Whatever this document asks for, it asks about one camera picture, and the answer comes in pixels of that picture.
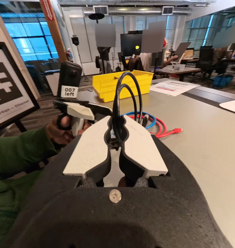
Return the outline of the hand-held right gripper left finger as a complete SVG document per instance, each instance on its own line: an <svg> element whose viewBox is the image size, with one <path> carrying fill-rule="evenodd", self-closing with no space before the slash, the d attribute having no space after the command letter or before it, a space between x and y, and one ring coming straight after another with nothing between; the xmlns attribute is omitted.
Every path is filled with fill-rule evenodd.
<svg viewBox="0 0 235 248"><path fill-rule="evenodd" d="M84 131L63 170L63 175L86 178L91 169L97 168L107 159L108 143L104 135L109 131L110 120L111 116L106 116Z"/></svg>

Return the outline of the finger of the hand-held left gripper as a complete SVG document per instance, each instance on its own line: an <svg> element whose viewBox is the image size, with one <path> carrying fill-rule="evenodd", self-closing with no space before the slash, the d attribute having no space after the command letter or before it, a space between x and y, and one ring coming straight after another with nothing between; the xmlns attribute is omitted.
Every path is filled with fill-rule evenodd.
<svg viewBox="0 0 235 248"><path fill-rule="evenodd" d="M82 106L78 103L67 102L67 114L72 117L77 117L86 120L95 120L95 116L89 107Z"/></svg>
<svg viewBox="0 0 235 248"><path fill-rule="evenodd" d="M87 107L93 114L93 118L91 117L91 119L87 119L90 123L96 123L103 119L105 116L113 116L112 109L110 109L109 107L94 103L87 103Z"/></svg>

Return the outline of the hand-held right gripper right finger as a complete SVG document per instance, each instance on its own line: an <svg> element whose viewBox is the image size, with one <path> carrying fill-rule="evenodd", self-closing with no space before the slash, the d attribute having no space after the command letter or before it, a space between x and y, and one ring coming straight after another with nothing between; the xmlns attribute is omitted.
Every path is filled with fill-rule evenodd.
<svg viewBox="0 0 235 248"><path fill-rule="evenodd" d="M128 178L166 175L167 166L156 146L154 136L127 115L123 123L119 167Z"/></svg>

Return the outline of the person's left forearm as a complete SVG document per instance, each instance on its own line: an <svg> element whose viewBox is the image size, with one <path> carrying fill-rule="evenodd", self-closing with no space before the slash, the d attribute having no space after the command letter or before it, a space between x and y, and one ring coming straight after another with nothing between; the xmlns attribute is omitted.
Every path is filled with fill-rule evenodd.
<svg viewBox="0 0 235 248"><path fill-rule="evenodd" d="M35 165L56 155L61 148L47 137L45 127L19 136L0 137L0 180L34 170Z"/></svg>

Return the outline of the person's left hand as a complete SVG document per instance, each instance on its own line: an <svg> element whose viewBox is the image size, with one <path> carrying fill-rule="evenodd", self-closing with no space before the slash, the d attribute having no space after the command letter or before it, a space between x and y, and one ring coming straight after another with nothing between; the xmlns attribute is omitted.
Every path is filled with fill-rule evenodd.
<svg viewBox="0 0 235 248"><path fill-rule="evenodd" d="M51 142L59 145L68 145L75 138L75 136L73 135L72 130L63 131L58 129L58 118L59 115L54 117L54 119L45 126L46 135ZM63 117L60 124L62 127L68 127L71 124L70 117ZM77 135L82 135L91 125L92 124L88 122L88 120L84 120L83 128L78 131Z"/></svg>

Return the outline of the white cabinet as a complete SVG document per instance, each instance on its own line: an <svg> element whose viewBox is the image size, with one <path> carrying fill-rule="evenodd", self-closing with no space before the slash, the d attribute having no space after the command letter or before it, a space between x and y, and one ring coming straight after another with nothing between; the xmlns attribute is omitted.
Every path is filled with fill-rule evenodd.
<svg viewBox="0 0 235 248"><path fill-rule="evenodd" d="M47 70L44 72L48 84L54 96L57 96L60 69L58 70Z"/></svg>

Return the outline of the yellow plastic bin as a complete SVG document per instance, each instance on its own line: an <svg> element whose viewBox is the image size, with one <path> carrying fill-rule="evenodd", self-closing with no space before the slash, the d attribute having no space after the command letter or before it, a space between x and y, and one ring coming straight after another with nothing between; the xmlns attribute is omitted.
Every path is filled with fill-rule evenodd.
<svg viewBox="0 0 235 248"><path fill-rule="evenodd" d="M114 100L116 85L122 73L123 72L115 72L93 76L93 89L103 102L106 103ZM133 70L131 73L138 81L141 94L143 95L149 93L154 73L139 70Z"/></svg>

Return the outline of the dark jacket on chair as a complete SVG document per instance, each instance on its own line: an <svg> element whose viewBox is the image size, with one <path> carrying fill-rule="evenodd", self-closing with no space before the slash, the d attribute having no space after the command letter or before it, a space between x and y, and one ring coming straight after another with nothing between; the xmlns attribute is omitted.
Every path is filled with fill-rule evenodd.
<svg viewBox="0 0 235 248"><path fill-rule="evenodd" d="M126 64L126 70L132 72L133 70L145 71L142 65L142 61L140 57L133 58L130 57L128 59L128 63Z"/></svg>

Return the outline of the framed black-white tag poster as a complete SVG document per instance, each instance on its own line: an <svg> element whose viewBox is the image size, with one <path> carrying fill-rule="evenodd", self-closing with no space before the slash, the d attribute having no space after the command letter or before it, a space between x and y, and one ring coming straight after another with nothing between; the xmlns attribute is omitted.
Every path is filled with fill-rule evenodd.
<svg viewBox="0 0 235 248"><path fill-rule="evenodd" d="M21 119L39 108L6 44L0 42L0 130L14 123L26 132Z"/></svg>

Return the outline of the black monitor screen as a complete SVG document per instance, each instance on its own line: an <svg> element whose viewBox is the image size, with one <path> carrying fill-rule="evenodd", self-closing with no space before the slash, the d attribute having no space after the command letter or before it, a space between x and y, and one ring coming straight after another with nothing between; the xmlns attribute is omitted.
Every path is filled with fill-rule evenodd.
<svg viewBox="0 0 235 248"><path fill-rule="evenodd" d="M142 45L142 34L120 34L121 52L124 57L140 55Z"/></svg>

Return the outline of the printed paper sheet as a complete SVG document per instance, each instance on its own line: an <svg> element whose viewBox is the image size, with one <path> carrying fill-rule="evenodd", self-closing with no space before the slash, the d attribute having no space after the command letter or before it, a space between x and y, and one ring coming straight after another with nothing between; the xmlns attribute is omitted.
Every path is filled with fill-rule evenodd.
<svg viewBox="0 0 235 248"><path fill-rule="evenodd" d="M176 80L166 80L151 85L150 91L159 92L170 96L178 96L187 91L190 91L200 85L188 82L179 82Z"/></svg>

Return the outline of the brown work table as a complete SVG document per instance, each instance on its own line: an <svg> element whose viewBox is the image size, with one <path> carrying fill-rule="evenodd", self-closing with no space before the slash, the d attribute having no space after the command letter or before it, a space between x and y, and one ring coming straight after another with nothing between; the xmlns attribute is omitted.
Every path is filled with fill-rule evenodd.
<svg viewBox="0 0 235 248"><path fill-rule="evenodd" d="M166 75L167 77L172 76L172 75L178 75L179 81L183 82L185 76L190 75L192 73L198 73L200 71L201 71L201 69L199 69L199 68L184 67L183 69L180 69L180 70L174 70L174 69L171 69L168 67L164 67L162 69L157 69L154 72L154 74L155 75Z"/></svg>

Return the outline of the clear plastic container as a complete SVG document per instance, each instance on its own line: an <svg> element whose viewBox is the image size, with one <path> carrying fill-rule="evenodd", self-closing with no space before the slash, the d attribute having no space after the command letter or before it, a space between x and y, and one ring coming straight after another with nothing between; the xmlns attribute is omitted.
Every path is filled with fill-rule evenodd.
<svg viewBox="0 0 235 248"><path fill-rule="evenodd" d="M185 64L173 64L164 67L164 69L172 73L172 72L184 71L185 66L186 66Z"/></svg>

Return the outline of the black office chair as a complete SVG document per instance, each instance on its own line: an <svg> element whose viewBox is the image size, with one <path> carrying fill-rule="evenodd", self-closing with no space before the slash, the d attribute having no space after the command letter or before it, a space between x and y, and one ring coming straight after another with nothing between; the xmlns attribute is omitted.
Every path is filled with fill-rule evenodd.
<svg viewBox="0 0 235 248"><path fill-rule="evenodd" d="M214 49L212 46L202 46L200 48L199 59L196 62L196 68L201 69L201 72L210 74L212 69Z"/></svg>

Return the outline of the wooden post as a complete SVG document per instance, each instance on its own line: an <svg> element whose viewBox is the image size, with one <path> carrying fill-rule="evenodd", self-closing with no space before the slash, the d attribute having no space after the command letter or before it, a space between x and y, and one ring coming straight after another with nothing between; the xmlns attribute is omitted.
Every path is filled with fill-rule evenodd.
<svg viewBox="0 0 235 248"><path fill-rule="evenodd" d="M48 27L52 36L52 39L54 41L55 48L58 53L58 57L60 62L67 61L67 55L66 50L63 44L63 40L61 37L61 33L59 30L59 26L57 23L57 19L55 16L55 12L52 6L52 3L50 0L40 0L40 5L42 8L42 11L45 15L46 22L48 23Z"/></svg>

